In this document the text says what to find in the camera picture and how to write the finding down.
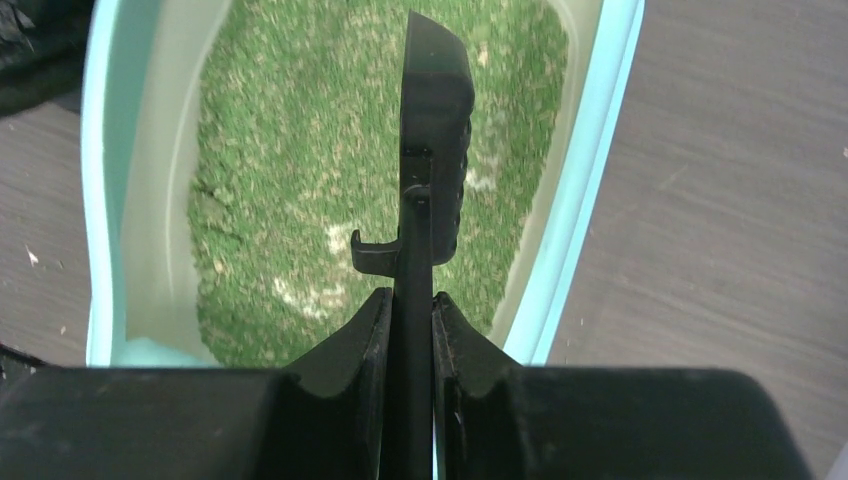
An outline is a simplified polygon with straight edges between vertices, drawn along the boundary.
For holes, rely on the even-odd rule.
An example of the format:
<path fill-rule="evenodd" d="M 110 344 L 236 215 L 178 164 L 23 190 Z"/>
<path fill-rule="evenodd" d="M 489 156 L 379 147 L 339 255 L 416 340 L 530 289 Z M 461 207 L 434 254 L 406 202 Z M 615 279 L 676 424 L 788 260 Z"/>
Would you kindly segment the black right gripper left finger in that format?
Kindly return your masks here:
<path fill-rule="evenodd" d="M 374 479 L 391 303 L 284 368 L 40 368 L 1 396 L 1 475 Z"/>

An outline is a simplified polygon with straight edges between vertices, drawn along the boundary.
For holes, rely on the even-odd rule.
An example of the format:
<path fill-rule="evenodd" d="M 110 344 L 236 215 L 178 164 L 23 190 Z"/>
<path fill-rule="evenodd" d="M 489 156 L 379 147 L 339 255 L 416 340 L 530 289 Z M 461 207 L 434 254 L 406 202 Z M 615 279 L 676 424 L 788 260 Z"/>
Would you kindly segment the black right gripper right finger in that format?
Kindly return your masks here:
<path fill-rule="evenodd" d="M 433 302 L 442 479 L 808 479 L 759 382 L 714 368 L 523 366 Z"/>

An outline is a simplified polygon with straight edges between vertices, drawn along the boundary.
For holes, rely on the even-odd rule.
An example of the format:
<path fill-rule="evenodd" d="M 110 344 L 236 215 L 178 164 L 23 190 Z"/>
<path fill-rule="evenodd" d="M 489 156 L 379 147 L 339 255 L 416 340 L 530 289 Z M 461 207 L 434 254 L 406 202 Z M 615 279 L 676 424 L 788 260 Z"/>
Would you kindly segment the black litter scoop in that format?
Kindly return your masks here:
<path fill-rule="evenodd" d="M 351 237 L 354 268 L 393 279 L 379 476 L 433 476 L 433 269 L 456 253 L 475 91 L 463 42 L 407 17 L 399 120 L 399 224 L 390 243 Z"/>

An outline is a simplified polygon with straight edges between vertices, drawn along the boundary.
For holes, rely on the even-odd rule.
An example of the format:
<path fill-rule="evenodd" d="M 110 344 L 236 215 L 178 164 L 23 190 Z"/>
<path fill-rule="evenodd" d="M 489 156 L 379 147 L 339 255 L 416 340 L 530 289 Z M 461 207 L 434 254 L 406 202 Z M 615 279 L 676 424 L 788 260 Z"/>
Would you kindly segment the teal litter box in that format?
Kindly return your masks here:
<path fill-rule="evenodd" d="M 238 1 L 100 1 L 83 88 L 81 160 L 92 300 L 88 368 L 226 366 L 203 343 L 188 219 L 199 164 L 201 78 Z M 641 1 L 546 1 L 569 36 L 547 168 L 525 225 L 505 329 L 478 331 L 523 366 L 547 367 L 629 76 Z M 399 224 L 399 130 L 397 202 Z M 364 243 L 390 243 L 365 241 Z"/>

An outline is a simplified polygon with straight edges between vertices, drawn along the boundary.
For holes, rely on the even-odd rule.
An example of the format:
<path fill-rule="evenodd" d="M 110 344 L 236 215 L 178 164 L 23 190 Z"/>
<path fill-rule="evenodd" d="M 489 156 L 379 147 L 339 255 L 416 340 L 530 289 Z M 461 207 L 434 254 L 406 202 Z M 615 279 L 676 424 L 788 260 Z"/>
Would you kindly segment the bin with black bag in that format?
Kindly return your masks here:
<path fill-rule="evenodd" d="M 78 114 L 94 3 L 1 3 L 1 116 L 45 103 Z"/>

